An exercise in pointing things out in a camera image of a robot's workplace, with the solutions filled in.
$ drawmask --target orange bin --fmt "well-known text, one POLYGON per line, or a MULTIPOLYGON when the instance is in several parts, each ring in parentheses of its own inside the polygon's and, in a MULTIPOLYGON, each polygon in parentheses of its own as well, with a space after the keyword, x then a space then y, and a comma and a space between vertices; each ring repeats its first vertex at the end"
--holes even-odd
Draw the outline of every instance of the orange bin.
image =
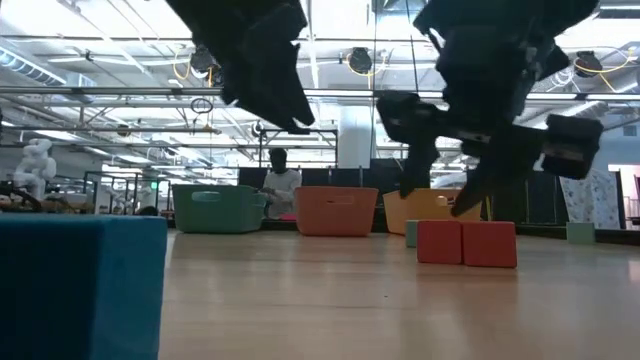
POLYGON ((298 230, 307 236, 367 236, 378 189, 303 186, 296 189, 298 230))

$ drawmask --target wooden floor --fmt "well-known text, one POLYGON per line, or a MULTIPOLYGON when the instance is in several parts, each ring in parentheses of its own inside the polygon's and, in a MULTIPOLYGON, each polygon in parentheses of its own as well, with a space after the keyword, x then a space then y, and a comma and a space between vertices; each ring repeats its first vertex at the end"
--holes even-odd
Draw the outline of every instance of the wooden floor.
POLYGON ((518 253, 518 270, 480 269, 416 264, 398 237, 177 235, 160 358, 640 358, 639 249, 518 253))

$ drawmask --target teal foam block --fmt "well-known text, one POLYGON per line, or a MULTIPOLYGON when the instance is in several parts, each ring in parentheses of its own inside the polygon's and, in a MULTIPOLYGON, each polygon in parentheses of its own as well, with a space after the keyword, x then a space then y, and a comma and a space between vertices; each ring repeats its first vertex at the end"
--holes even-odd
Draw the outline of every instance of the teal foam block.
POLYGON ((415 248, 418 244, 418 223, 420 220, 407 220, 404 235, 405 245, 408 248, 415 248))
POLYGON ((595 226, 593 223, 567 223, 567 241, 570 244, 595 244, 595 226))
POLYGON ((156 360, 160 217, 0 214, 2 359, 156 360))

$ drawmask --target green block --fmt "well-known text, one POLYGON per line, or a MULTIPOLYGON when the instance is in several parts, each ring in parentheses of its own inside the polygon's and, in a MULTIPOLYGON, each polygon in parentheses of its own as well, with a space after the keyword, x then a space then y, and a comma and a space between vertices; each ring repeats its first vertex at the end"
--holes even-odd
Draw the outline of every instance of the green block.
POLYGON ((595 226, 593 223, 567 223, 567 240, 570 244, 595 244, 595 226))
POLYGON ((419 220, 407 220, 406 232, 404 235, 405 245, 408 248, 416 247, 418 242, 418 223, 419 220))

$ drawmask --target red cube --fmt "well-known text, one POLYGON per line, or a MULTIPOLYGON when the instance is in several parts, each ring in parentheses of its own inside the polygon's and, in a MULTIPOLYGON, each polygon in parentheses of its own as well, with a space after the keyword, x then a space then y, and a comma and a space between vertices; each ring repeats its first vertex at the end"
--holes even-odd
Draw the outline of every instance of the red cube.
POLYGON ((425 220, 418 223, 418 262, 462 264, 462 228, 457 221, 425 220))
POLYGON ((463 222, 462 253, 465 265, 515 268, 516 227, 511 222, 463 222))

